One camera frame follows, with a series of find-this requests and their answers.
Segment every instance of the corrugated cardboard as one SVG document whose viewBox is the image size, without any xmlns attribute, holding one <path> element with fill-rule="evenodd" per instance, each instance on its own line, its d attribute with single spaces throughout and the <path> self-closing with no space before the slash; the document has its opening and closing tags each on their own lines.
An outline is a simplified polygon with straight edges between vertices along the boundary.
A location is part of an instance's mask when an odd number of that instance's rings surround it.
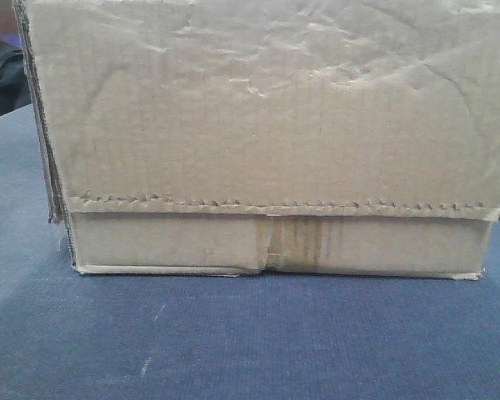
<svg viewBox="0 0 500 400">
<path fill-rule="evenodd" d="M 481 272 L 500 1 L 16 9 L 80 272 Z"/>
</svg>

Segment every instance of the blue surface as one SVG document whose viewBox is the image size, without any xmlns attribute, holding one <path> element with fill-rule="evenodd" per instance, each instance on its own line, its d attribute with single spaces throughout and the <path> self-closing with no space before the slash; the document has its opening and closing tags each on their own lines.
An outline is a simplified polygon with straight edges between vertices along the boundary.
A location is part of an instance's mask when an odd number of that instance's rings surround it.
<svg viewBox="0 0 500 400">
<path fill-rule="evenodd" d="M 32 109 L 0 118 L 0 399 L 500 399 L 500 224 L 477 282 L 82 277 Z"/>
<path fill-rule="evenodd" d="M 13 46 L 17 46 L 18 48 L 21 47 L 20 37 L 18 36 L 17 33 L 0 32 L 0 38 L 2 38 L 2 40 L 12 44 Z"/>
</svg>

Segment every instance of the crease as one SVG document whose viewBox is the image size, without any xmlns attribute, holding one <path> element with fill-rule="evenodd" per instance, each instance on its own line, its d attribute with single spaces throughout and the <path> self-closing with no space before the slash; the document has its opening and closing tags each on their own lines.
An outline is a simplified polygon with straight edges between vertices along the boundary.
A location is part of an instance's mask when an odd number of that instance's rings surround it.
<svg viewBox="0 0 500 400">
<path fill-rule="evenodd" d="M 418 26 L 413 21 L 405 18 L 403 15 L 400 15 L 398 12 L 396 12 L 390 8 L 376 6 L 374 4 L 371 4 L 370 2 L 362 2 L 362 4 L 365 7 L 371 8 L 373 10 L 376 10 L 382 14 L 389 16 L 390 18 L 394 19 L 395 21 L 401 23 L 402 25 L 405 25 L 406 27 L 408 27 L 414 31 L 418 31 Z"/>
<path fill-rule="evenodd" d="M 463 90 L 463 87 L 461 84 L 450 77 L 448 74 L 446 74 L 444 71 L 441 71 L 440 69 L 434 67 L 433 65 L 428 64 L 427 62 L 422 62 L 422 65 L 433 75 L 435 75 L 438 78 L 441 78 L 444 81 L 449 82 L 453 88 L 456 90 L 456 92 L 459 94 L 459 97 L 462 99 L 462 102 L 467 109 L 467 113 L 469 117 L 472 119 L 472 125 L 474 126 L 474 131 L 476 134 L 479 135 L 480 130 L 479 130 L 479 121 L 478 118 L 476 117 L 475 113 L 473 112 L 473 106 L 470 103 L 470 100 L 468 99 L 467 93 Z"/>
<path fill-rule="evenodd" d="M 137 41 L 137 44 L 141 48 L 144 48 L 146 50 L 152 50 L 153 52 L 160 53 L 160 54 L 164 54 L 168 50 L 172 49 L 171 47 L 160 47 L 160 46 L 156 46 L 154 44 L 151 44 L 151 43 L 148 43 L 148 42 L 143 42 L 143 41 Z"/>
</svg>

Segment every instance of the black bag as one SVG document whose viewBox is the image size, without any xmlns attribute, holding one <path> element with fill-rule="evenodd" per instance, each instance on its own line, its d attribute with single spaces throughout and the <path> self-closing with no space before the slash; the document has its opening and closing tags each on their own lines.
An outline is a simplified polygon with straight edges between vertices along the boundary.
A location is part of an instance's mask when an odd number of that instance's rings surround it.
<svg viewBox="0 0 500 400">
<path fill-rule="evenodd" d="M 0 39 L 0 116 L 30 102 L 23 52 Z"/>
</svg>

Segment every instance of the dark fabric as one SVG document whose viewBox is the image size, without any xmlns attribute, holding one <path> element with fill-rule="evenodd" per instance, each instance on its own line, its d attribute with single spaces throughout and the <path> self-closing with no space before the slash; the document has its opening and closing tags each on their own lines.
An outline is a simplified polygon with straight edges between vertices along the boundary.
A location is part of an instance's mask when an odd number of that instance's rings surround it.
<svg viewBox="0 0 500 400">
<path fill-rule="evenodd" d="M 0 116 L 30 102 L 23 52 L 0 38 Z"/>
<path fill-rule="evenodd" d="M 1 400 L 500 400 L 500 224 L 477 282 L 82 277 L 47 212 L 25 107 L 0 118 Z"/>
</svg>

